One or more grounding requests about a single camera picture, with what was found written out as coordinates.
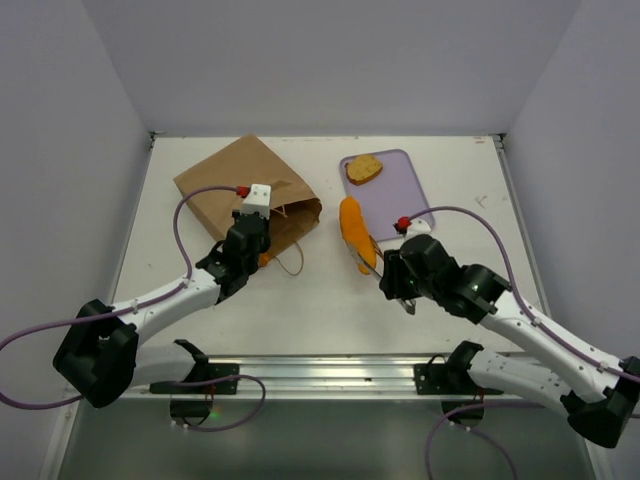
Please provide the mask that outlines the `steel kitchen tongs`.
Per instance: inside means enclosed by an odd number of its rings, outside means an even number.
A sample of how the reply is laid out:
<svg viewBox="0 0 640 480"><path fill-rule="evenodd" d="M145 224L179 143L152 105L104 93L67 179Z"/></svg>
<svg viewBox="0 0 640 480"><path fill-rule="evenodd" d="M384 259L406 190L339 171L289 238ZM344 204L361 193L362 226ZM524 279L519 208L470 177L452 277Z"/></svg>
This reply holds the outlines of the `steel kitchen tongs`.
<svg viewBox="0 0 640 480"><path fill-rule="evenodd" d="M350 255L356 262L356 264L358 266L363 266L373 276L373 278L377 281L377 283L380 283L383 278L383 270L382 270L382 268L384 267L383 252L380 249L377 242L372 237L369 237L369 240L373 246L374 253L376 255L376 267L374 267L371 263L369 263L364 259L364 257L361 255L361 253L359 252L359 250L356 248L354 244L350 242L345 242L345 244L347 246L347 249ZM398 303L406 314L413 316L416 313L415 300L393 298L393 301Z"/></svg>

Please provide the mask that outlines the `brown paper bag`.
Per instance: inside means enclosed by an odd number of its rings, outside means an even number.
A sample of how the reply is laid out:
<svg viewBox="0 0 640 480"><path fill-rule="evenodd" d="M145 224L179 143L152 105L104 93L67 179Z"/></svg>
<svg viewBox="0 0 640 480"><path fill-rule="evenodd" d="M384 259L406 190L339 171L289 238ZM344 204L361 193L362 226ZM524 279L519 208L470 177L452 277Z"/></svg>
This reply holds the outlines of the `brown paper bag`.
<svg viewBox="0 0 640 480"><path fill-rule="evenodd" d="M300 175L253 134L185 170L174 183L183 196L214 185L270 185L271 247L266 253L274 261L291 246L300 249L300 240L319 224L320 199Z"/></svg>

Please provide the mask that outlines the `long orange bread loaf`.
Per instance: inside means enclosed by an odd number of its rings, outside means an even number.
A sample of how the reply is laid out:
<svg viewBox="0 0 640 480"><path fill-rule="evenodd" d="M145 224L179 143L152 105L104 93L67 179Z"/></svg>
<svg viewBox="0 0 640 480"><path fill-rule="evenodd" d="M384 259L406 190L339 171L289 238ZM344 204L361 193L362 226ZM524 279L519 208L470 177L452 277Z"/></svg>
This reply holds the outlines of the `long orange bread loaf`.
<svg viewBox="0 0 640 480"><path fill-rule="evenodd" d="M377 250L369 234L360 204L351 196L344 198L339 207L339 224L341 235L349 249L354 249L361 257L357 260L358 269L363 275L370 275L364 262L375 268Z"/></svg>

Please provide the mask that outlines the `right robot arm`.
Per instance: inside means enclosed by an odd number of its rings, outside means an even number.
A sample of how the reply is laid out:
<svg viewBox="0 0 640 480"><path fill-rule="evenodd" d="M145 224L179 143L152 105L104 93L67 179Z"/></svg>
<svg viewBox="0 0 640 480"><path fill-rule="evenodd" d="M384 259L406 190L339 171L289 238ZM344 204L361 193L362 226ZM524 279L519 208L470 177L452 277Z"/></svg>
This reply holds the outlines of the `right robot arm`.
<svg viewBox="0 0 640 480"><path fill-rule="evenodd" d="M506 279L482 265L459 265L426 234L385 251L380 288L389 300L432 300L537 361L521 363L464 341L446 362L445 379L454 391L476 387L517 395L558 412L596 445L618 445L639 401L638 358L620 359L592 347L533 306L520 304Z"/></svg>

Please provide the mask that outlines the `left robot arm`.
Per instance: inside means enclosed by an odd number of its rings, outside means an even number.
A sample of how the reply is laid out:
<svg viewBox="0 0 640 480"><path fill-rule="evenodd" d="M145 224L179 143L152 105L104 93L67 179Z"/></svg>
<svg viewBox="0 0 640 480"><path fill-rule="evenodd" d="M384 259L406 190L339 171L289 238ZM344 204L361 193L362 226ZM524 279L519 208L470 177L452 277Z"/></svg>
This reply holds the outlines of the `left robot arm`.
<svg viewBox="0 0 640 480"><path fill-rule="evenodd" d="M183 318L214 307L242 289L270 246L269 221L258 213L233 214L224 240L182 278L128 304L85 304L69 328L53 366L92 406L102 408L128 388L161 384L193 393L214 370L192 343L178 339L162 347L148 341Z"/></svg>

